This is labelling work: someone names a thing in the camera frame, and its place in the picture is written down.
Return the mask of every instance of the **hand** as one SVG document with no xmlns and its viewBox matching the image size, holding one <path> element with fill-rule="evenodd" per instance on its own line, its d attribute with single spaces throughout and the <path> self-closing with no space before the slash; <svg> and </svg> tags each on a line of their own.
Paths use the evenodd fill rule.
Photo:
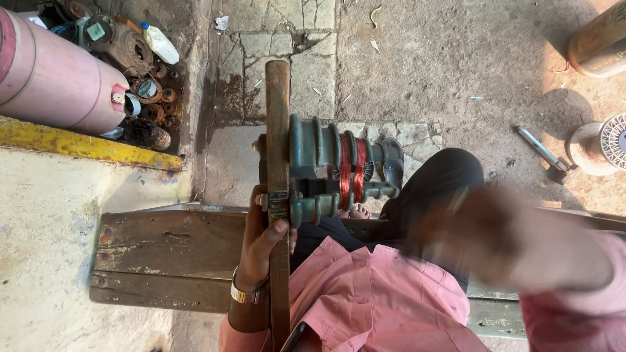
<svg viewBox="0 0 626 352">
<path fill-rule="evenodd" d="M 430 248 L 493 286 L 523 292 L 591 291 L 609 284 L 613 267 L 585 224 L 522 204 L 505 190 L 470 192 L 456 212 L 429 211 L 408 246 Z"/>
<path fill-rule="evenodd" d="M 287 219 L 279 219 L 263 230 L 265 214 L 261 206 L 254 204 L 257 195 L 266 193 L 266 185 L 254 187 L 250 198 L 250 209 L 245 217 L 244 246 L 241 251 L 241 260 L 237 275 L 235 275 L 235 287 L 243 292 L 253 292 L 268 279 L 270 272 L 270 252 L 280 241 L 289 223 Z M 294 253 L 297 230 L 289 231 L 289 248 Z"/>
</svg>

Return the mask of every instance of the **wristwatch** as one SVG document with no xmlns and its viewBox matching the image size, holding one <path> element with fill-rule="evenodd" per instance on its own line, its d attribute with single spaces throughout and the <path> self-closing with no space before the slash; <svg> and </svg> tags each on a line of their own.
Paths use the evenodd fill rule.
<svg viewBox="0 0 626 352">
<path fill-rule="evenodd" d="M 235 287 L 235 275 L 237 275 L 237 269 L 239 269 L 239 266 L 237 266 L 235 268 L 235 271 L 233 272 L 233 281 L 230 284 L 230 296 L 233 297 L 233 299 L 235 301 L 239 302 L 239 303 L 259 304 L 259 303 L 263 302 L 263 296 L 264 296 L 265 288 L 267 287 L 267 285 L 268 285 L 268 283 L 270 281 L 267 280 L 263 284 L 263 286 L 261 286 L 260 288 L 258 288 L 254 292 L 239 291 Z"/>
</svg>

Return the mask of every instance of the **pink pipe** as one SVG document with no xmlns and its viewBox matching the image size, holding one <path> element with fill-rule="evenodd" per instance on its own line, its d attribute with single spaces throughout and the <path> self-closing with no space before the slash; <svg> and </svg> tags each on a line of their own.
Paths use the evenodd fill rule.
<svg viewBox="0 0 626 352">
<path fill-rule="evenodd" d="M 0 115 L 90 134 L 124 119 L 113 93 L 129 88 L 115 68 L 0 8 Z"/>
</svg>

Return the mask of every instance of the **yellow metal strip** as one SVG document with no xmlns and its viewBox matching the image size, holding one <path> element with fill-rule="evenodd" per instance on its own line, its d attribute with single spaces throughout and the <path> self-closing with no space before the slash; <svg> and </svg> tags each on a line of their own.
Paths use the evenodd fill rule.
<svg viewBox="0 0 626 352">
<path fill-rule="evenodd" d="M 181 171 L 183 158 L 123 143 L 0 116 L 0 146 Z"/>
</svg>

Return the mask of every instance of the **brass cylinder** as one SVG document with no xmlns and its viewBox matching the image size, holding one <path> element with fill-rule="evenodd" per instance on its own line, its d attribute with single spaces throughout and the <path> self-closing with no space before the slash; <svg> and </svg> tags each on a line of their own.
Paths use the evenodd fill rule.
<svg viewBox="0 0 626 352">
<path fill-rule="evenodd" d="M 626 0 L 621 0 L 579 29 L 568 59 L 581 74 L 605 78 L 626 71 Z"/>
</svg>

